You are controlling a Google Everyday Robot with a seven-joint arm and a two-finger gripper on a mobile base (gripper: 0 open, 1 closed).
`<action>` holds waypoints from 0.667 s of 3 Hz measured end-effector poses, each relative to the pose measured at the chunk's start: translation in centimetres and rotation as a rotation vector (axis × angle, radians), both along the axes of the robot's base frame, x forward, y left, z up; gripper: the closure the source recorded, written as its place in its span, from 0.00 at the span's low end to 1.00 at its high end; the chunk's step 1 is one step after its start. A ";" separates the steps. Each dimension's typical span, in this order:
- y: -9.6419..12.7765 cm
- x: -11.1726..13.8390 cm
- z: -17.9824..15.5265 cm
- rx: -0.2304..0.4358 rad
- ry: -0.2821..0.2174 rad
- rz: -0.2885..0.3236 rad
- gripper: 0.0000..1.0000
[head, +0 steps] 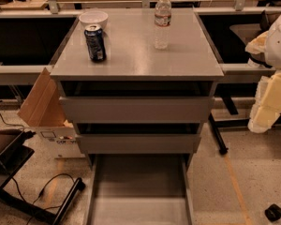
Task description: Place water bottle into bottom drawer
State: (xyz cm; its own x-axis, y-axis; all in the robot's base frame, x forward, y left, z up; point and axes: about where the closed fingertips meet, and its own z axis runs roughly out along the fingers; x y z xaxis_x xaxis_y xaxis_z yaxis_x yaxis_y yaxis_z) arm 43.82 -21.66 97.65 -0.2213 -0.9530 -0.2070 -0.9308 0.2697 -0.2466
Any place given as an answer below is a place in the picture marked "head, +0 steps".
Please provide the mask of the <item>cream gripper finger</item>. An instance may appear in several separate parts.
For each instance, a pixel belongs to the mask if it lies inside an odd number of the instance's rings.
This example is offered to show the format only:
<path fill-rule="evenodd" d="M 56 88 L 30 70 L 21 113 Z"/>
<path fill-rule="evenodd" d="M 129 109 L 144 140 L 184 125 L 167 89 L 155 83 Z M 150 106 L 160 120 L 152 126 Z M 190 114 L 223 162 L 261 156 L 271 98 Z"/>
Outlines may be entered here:
<path fill-rule="evenodd" d="M 267 36 L 267 31 L 261 33 L 246 45 L 245 50 L 252 54 L 264 53 Z"/>
<path fill-rule="evenodd" d="M 254 133 L 270 129 L 281 115 L 281 71 L 271 77 L 262 76 L 250 112 L 248 128 Z"/>

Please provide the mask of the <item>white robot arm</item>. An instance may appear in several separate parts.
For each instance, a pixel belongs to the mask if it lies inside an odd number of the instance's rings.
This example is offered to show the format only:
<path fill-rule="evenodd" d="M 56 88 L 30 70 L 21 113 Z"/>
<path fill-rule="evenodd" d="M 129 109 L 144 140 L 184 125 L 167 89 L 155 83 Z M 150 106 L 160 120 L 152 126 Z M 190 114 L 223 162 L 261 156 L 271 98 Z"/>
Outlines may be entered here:
<path fill-rule="evenodd" d="M 245 50 L 253 54 L 264 53 L 265 63 L 275 69 L 271 77 L 261 77 L 247 125 L 251 132 L 263 133 L 281 115 L 281 14 L 269 30 L 251 40 Z"/>

